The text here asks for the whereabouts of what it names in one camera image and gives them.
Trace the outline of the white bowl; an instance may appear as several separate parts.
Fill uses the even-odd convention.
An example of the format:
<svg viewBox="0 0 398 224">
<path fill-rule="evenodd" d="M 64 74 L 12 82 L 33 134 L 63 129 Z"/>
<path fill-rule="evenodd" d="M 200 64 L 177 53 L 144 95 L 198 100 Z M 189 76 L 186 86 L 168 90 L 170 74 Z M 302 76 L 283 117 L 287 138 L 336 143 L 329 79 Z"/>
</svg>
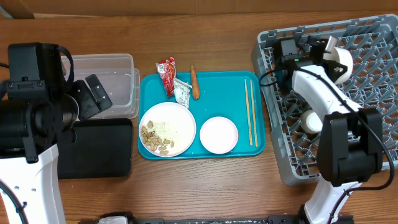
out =
<svg viewBox="0 0 398 224">
<path fill-rule="evenodd" d="M 348 79 L 351 77 L 353 72 L 353 58 L 350 52 L 346 49 L 335 47 L 335 58 L 340 64 L 348 67 Z"/>
</svg>

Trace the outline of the small white cup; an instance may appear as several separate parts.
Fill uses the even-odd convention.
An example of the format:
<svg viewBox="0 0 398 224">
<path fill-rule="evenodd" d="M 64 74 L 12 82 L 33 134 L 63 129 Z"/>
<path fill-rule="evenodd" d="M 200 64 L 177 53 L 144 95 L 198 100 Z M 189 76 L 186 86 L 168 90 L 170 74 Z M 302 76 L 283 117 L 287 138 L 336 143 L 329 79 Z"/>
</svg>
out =
<svg viewBox="0 0 398 224">
<path fill-rule="evenodd" d="M 316 134 L 322 130 L 323 124 L 314 110 L 307 110 L 304 112 L 301 115 L 300 120 L 300 125 L 306 133 Z"/>
</svg>

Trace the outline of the small pink plate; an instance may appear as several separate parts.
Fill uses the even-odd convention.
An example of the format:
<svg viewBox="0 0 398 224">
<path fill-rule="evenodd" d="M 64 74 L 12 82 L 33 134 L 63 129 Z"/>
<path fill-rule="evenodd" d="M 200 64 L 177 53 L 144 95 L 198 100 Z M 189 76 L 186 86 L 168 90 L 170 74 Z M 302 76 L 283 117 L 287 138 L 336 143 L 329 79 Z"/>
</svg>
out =
<svg viewBox="0 0 398 224">
<path fill-rule="evenodd" d="M 215 116 L 205 121 L 200 129 L 203 147 L 213 154 L 226 154 L 234 149 L 239 139 L 236 125 L 228 118 Z"/>
</svg>

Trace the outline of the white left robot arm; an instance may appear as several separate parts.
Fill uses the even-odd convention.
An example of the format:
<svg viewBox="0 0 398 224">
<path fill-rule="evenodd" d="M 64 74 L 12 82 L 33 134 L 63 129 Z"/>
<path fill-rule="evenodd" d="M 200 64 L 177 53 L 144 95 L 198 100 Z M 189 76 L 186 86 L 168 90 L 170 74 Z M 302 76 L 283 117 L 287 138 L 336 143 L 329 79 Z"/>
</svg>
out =
<svg viewBox="0 0 398 224">
<path fill-rule="evenodd" d="M 58 184 L 58 144 L 73 125 L 112 107 L 94 74 L 65 72 L 57 44 L 11 44 L 1 83 L 1 197 L 10 223 L 65 223 Z"/>
</svg>

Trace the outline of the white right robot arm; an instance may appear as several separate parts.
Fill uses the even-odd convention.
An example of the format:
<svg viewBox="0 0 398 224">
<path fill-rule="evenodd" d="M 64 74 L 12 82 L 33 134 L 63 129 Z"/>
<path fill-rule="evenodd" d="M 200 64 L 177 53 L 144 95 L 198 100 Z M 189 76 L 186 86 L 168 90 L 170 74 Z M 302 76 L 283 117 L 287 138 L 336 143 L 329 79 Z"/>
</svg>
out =
<svg viewBox="0 0 398 224">
<path fill-rule="evenodd" d="M 317 150 L 320 177 L 316 189 L 300 207 L 294 223 L 353 223 L 339 217 L 345 202 L 359 191 L 377 191 L 392 184 L 395 168 L 382 141 L 382 114 L 363 108 L 338 85 L 353 71 L 350 52 L 336 45 L 331 35 L 310 36 L 306 49 L 298 38 L 283 37 L 269 43 L 275 84 L 287 94 L 299 94 L 322 122 Z"/>
</svg>

